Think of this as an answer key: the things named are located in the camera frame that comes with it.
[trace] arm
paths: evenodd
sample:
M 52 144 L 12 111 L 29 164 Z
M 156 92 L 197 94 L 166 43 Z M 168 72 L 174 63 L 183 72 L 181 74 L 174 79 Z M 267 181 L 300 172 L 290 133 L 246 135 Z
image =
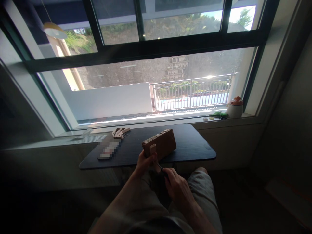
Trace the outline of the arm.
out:
M 131 202 L 131 196 L 127 194 L 129 187 L 133 183 L 140 182 L 141 177 L 147 171 L 149 165 L 155 160 L 157 154 L 151 155 L 145 158 L 144 151 L 139 155 L 137 161 L 137 166 L 124 187 L 121 189 L 117 197 L 113 202 L 107 207 L 101 217 L 98 219 L 97 223 L 94 225 L 90 234 L 97 233 L 117 233 L 122 222 L 125 222 L 126 211 L 125 208 Z
M 204 211 L 195 201 L 187 181 L 179 176 L 173 168 L 164 168 L 163 171 L 169 177 L 169 180 L 165 178 L 169 196 L 194 232 L 217 234 Z

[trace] window pane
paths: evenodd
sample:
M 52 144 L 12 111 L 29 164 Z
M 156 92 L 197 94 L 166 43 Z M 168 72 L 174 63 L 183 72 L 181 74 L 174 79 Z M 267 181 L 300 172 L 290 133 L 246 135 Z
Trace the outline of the window pane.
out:
M 14 0 L 14 3 L 44 58 L 97 52 L 82 1 L 43 0 L 43 5 L 41 0 Z M 57 39 L 45 34 L 46 22 L 58 25 L 67 38 Z
M 139 41 L 133 0 L 94 0 L 93 4 L 105 45 Z
M 263 3 L 264 0 L 233 1 L 227 32 L 257 29 Z
M 241 48 L 52 73 L 79 124 L 201 116 L 225 110 L 234 96 L 243 96 L 254 50 Z
M 218 32 L 223 0 L 156 0 L 141 4 L 147 40 Z

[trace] ceiling light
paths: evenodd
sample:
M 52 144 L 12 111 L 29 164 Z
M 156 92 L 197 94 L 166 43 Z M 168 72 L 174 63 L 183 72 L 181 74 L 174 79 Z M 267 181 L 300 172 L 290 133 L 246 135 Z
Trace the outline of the ceiling light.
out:
M 49 16 L 49 13 L 46 9 L 46 6 L 44 5 L 43 1 L 41 0 L 43 7 L 45 8 L 45 11 L 50 19 L 50 22 L 46 22 L 43 24 L 43 31 L 51 36 L 51 37 L 55 37 L 58 39 L 66 39 L 67 38 L 67 34 L 65 33 L 65 31 L 63 29 L 61 29 L 60 26 L 58 26 L 57 24 L 52 23 L 52 20 Z

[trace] knee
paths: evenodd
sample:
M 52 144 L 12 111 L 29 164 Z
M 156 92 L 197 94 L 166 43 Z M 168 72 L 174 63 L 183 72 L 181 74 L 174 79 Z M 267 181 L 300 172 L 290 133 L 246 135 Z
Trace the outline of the knee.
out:
M 208 174 L 208 171 L 203 167 L 199 167 L 195 171 L 203 171 L 204 173 Z

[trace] black table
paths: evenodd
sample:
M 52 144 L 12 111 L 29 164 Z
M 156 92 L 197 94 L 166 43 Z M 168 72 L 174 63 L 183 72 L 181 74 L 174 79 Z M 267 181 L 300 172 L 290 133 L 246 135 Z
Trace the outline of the black table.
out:
M 176 150 L 163 158 L 160 163 L 176 163 L 197 160 L 213 160 L 216 152 L 190 124 L 177 124 L 159 127 L 135 128 L 127 132 L 117 149 L 116 154 L 106 160 L 98 160 L 97 146 L 79 165 L 80 169 L 113 168 L 136 165 L 142 151 L 142 142 L 162 132 L 173 129 L 176 141 Z

